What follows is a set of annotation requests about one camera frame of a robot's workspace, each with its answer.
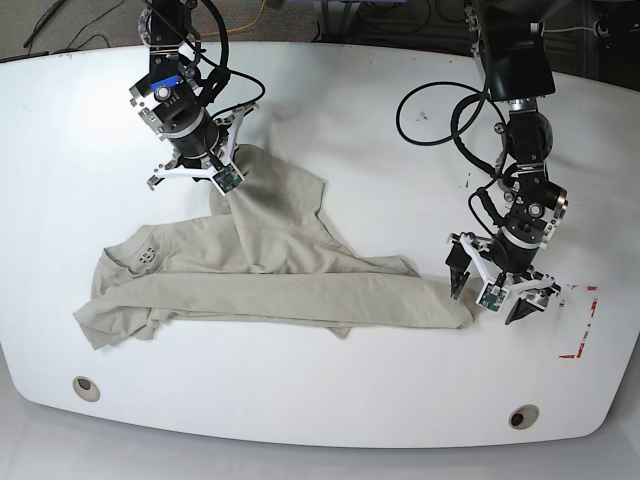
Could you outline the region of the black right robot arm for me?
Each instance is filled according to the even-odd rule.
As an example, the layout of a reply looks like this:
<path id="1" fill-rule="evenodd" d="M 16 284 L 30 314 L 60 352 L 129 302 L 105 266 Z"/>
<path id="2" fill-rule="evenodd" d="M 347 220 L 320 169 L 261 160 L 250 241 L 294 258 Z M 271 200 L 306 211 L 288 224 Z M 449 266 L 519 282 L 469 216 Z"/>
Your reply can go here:
<path id="1" fill-rule="evenodd" d="M 130 88 L 131 105 L 162 141 L 172 159 L 155 168 L 150 189 L 170 178 L 209 181 L 226 195 L 244 181 L 235 163 L 237 137 L 245 117 L 258 107 L 266 87 L 257 78 L 229 67 L 228 31 L 218 8 L 203 3 L 218 28 L 219 60 L 206 56 L 192 23 L 196 1 L 146 1 L 138 33 L 149 50 L 148 74 Z M 215 114 L 209 112 L 232 77 L 247 80 L 260 93 Z"/>

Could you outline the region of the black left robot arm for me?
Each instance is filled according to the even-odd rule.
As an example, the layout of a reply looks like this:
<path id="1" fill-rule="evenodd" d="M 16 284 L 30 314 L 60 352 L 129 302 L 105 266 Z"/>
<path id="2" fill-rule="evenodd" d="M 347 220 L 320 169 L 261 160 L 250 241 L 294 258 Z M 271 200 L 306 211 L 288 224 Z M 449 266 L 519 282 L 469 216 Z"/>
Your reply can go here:
<path id="1" fill-rule="evenodd" d="M 478 306 L 498 313 L 506 301 L 513 307 L 511 324 L 546 310 L 561 288 L 554 278 L 537 271 L 533 260 L 546 248 L 568 209 L 566 190 L 549 179 L 546 160 L 553 148 L 553 132 L 537 101 L 555 91 L 545 53 L 545 20 L 561 7 L 559 1 L 467 1 L 466 23 L 473 36 L 472 54 L 484 74 L 482 89 L 454 108 L 450 132 L 440 144 L 453 142 L 464 158 L 490 177 L 504 193 L 509 207 L 502 214 L 488 186 L 471 194 L 490 217 L 483 237 L 472 232 L 452 234 L 445 263 L 450 271 L 452 298 L 458 298 L 476 268 L 482 287 Z M 505 103 L 507 114 L 494 126 L 502 150 L 495 164 L 474 155 L 462 135 L 484 105 Z"/>

